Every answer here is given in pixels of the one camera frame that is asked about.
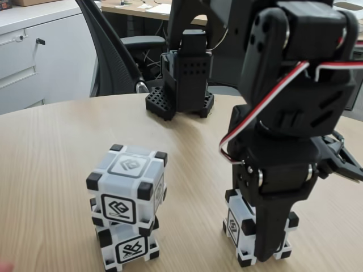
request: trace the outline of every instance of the finger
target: finger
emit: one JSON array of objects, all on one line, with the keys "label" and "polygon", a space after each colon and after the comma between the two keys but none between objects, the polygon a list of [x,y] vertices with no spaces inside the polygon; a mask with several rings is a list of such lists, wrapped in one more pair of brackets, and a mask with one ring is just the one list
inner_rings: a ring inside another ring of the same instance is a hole
[{"label": "finger", "polygon": [[12,272],[14,266],[9,262],[0,262],[0,272]]}]

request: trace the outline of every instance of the cube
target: cube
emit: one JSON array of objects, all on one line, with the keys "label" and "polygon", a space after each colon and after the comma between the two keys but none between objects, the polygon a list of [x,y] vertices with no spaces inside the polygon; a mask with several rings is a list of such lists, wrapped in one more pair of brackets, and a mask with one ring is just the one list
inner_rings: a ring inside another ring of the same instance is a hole
[{"label": "cube", "polygon": [[[247,201],[244,201],[240,190],[228,190],[226,192],[228,216],[223,221],[223,231],[232,239],[236,247],[236,257],[241,267],[256,264],[255,240],[256,240],[256,209]],[[291,212],[285,225],[284,243],[273,254],[276,260],[288,258],[292,247],[288,241],[288,235],[298,227],[298,216]]]},{"label": "cube", "polygon": [[159,257],[159,245],[154,237],[133,232],[132,225],[96,227],[106,272],[120,272],[127,262],[143,257],[145,261]]},{"label": "cube", "polygon": [[113,145],[87,178],[92,221],[99,227],[124,223],[149,236],[164,201],[167,154],[142,147]]}]

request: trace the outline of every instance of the printed logo on cube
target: printed logo on cube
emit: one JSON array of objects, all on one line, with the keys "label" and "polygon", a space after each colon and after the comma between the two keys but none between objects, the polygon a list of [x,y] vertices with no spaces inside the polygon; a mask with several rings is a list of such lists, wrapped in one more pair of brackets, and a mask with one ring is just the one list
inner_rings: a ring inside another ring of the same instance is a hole
[{"label": "printed logo on cube", "polygon": [[111,166],[109,173],[125,177],[141,177],[149,158],[134,156],[132,154],[122,154]]},{"label": "printed logo on cube", "polygon": [[239,239],[239,226],[231,209],[228,210],[228,217],[227,217],[227,229],[229,234],[232,237],[233,243],[236,247],[238,247],[238,239]]},{"label": "printed logo on cube", "polygon": [[161,200],[163,199],[163,193],[164,193],[164,174],[161,176],[154,193],[154,213],[157,212]]},{"label": "printed logo on cube", "polygon": [[136,205],[134,200],[108,194],[103,194],[101,199],[104,217],[123,223],[136,223]]},{"label": "printed logo on cube", "polygon": [[116,245],[116,257],[119,264],[124,264],[147,254],[149,243],[147,237],[136,236]]}]

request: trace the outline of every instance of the box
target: box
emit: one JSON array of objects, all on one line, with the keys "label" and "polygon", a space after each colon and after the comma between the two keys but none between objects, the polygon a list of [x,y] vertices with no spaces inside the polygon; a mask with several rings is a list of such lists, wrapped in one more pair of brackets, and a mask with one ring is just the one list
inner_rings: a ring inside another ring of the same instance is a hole
[{"label": "box", "polygon": [[59,1],[59,0],[12,0],[12,3],[17,6],[27,7],[27,6],[55,2],[55,1]]},{"label": "box", "polygon": [[0,11],[12,8],[12,0],[0,0]]}]

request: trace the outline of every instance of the desk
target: desk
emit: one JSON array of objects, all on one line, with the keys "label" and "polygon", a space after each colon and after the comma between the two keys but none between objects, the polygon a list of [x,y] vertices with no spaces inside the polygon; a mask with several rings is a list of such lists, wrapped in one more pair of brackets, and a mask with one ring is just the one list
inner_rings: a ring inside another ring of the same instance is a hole
[{"label": "desk", "polygon": [[[361,271],[363,186],[331,176],[294,206],[299,229],[292,256],[241,269],[222,231],[231,166],[218,142],[242,98],[216,96],[207,119],[177,114],[164,122],[145,110],[145,95],[97,97],[0,116],[0,257],[15,272],[103,271],[86,177],[114,143],[168,152],[168,195],[158,210],[161,256],[125,272]],[[363,123],[338,129],[363,162]]]},{"label": "desk", "polygon": [[[154,0],[145,0],[145,2],[146,2],[146,4],[151,5],[151,6],[158,5],[154,2]],[[164,4],[171,4],[172,1],[171,0],[157,0],[157,2],[164,3]],[[143,3],[140,0],[133,0],[132,4],[126,5],[126,7],[115,8],[115,6],[120,5],[120,0],[105,0],[102,2],[102,11],[124,14],[124,15],[139,16],[139,17],[145,17],[145,18],[153,18],[153,19],[159,19],[159,20],[169,20],[169,15],[149,13],[149,12],[146,12],[147,9],[145,9],[145,8],[138,8],[142,4]],[[205,26],[206,21],[207,21],[206,16],[200,15],[192,21],[192,24],[198,24],[201,26]]]}]

